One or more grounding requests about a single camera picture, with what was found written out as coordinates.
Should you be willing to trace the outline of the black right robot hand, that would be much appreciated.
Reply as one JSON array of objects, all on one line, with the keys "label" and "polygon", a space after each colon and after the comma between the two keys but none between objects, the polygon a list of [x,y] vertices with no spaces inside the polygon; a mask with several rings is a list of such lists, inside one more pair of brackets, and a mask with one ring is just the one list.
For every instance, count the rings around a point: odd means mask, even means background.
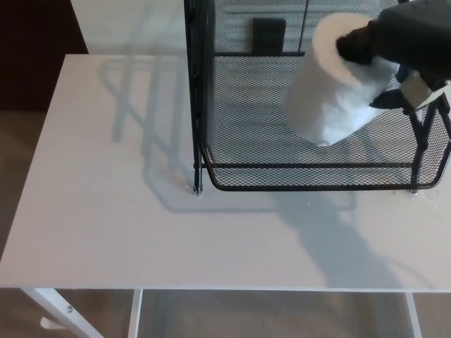
[{"label": "black right robot hand", "polygon": [[450,86],[450,2],[401,1],[339,37],[336,46],[346,61],[368,65],[379,57],[398,64],[400,87],[379,94],[370,106],[411,113]]}]

